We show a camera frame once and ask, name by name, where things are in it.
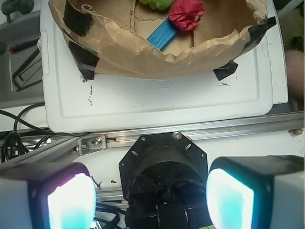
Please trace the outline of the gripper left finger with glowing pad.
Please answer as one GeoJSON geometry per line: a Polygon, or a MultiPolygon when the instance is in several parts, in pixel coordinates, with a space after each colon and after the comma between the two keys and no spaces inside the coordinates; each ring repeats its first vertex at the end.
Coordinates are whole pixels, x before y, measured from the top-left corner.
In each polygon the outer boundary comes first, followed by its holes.
{"type": "Polygon", "coordinates": [[[95,207],[95,186],[82,163],[0,166],[2,229],[88,229],[95,207]]]}

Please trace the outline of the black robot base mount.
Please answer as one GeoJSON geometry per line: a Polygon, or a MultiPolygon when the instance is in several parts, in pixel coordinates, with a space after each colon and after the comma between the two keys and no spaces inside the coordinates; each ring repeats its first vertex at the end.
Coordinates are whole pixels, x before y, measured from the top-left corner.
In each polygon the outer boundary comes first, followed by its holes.
{"type": "Polygon", "coordinates": [[[119,162],[125,224],[130,229],[201,229],[212,224],[207,209],[207,154],[185,147],[131,148],[119,162]]]}

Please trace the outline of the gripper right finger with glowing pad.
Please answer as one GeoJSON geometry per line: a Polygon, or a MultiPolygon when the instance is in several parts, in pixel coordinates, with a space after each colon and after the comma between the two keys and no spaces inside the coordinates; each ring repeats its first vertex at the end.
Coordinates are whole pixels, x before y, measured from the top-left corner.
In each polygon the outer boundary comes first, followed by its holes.
{"type": "Polygon", "coordinates": [[[305,159],[301,156],[221,156],[206,184],[217,229],[303,229],[305,159]]]}

